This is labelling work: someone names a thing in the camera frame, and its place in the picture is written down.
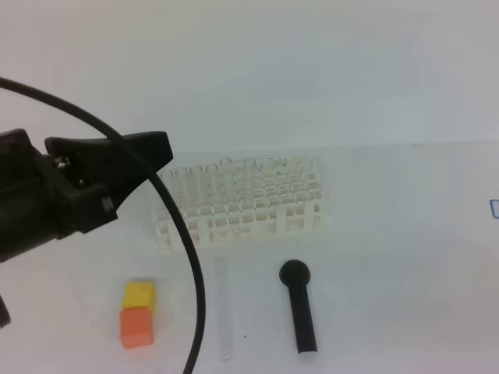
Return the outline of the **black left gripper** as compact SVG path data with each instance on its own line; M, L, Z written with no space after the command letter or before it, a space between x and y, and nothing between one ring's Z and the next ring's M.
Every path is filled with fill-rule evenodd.
M120 205L147 180L109 139L50 137L44 144L66 163L62 174L33 147L26 131L1 134L2 262L116 220Z

